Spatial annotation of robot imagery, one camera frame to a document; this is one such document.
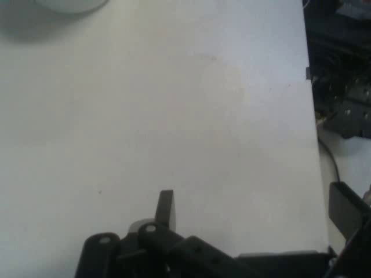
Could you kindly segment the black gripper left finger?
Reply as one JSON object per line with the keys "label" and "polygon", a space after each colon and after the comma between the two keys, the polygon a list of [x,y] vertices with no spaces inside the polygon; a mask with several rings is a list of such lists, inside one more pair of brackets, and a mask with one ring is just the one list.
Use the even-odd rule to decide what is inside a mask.
{"label": "black gripper left finger", "polygon": [[174,192],[159,194],[154,220],[124,238],[89,237],[75,277],[240,277],[238,262],[198,237],[173,230]]}

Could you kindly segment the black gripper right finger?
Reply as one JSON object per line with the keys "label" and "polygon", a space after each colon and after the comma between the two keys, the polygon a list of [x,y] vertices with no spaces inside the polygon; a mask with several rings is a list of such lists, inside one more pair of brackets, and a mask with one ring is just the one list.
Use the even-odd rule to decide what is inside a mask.
{"label": "black gripper right finger", "polygon": [[329,218],[345,238],[345,246],[325,277],[370,277],[370,206],[346,183],[333,182]]}

